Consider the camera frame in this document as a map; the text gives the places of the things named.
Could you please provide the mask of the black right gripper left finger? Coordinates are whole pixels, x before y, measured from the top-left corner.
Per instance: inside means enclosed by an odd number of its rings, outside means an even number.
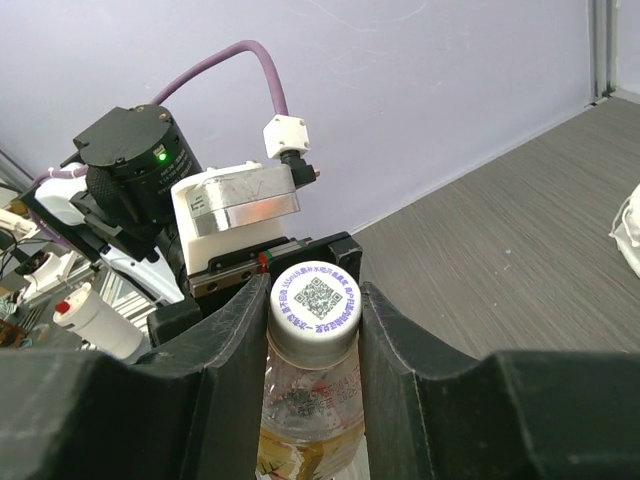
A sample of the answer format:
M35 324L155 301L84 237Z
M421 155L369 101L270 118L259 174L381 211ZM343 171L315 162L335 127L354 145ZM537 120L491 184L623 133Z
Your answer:
M270 279L128 365L95 351L4 351L5 479L251 479Z

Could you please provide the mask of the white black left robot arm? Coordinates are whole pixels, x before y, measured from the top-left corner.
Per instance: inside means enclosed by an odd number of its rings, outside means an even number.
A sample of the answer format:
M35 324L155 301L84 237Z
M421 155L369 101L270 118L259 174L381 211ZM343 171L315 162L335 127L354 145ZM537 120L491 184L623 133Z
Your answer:
M219 310L254 276L324 261L358 277L362 249L347 233L285 234L297 191L317 179L304 161L306 127L277 115L276 161L203 168L158 104L116 107L80 133L75 153L23 195L36 220L86 258L107 263L157 306L161 345Z

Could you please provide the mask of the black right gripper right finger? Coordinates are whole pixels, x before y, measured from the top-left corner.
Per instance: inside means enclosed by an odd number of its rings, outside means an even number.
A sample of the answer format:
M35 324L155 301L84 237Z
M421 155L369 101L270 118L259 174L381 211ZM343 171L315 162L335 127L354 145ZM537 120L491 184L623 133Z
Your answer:
M639 358L507 350L474 359L365 283L360 366L374 479L635 479Z

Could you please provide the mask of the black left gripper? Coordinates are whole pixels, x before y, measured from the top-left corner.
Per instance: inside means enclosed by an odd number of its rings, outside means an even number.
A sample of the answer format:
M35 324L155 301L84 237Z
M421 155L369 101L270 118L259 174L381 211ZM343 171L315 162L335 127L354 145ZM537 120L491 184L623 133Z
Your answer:
M186 272L178 234L159 236L160 252L184 295L180 301L158 308L147 317L151 345L158 347L220 310L254 276L277 278L286 269L306 261L323 261L360 279L361 246L346 232L313 240L279 237L208 261L196 274Z

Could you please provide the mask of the white amber bottle cap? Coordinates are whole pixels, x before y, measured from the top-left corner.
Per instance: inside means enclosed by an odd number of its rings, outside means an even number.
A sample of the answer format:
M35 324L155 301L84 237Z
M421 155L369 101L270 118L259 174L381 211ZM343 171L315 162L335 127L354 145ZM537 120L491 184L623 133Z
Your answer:
M352 347L361 311L359 285L346 270L323 261L296 264L271 288L271 345L297 367L332 367Z

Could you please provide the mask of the amber drink bottle red label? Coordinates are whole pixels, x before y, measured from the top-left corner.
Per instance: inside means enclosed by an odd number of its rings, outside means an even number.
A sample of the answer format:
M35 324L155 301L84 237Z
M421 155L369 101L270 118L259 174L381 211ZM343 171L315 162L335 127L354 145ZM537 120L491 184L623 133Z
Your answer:
M341 363L300 369L270 348L256 473L261 479L332 479L364 437L358 347Z

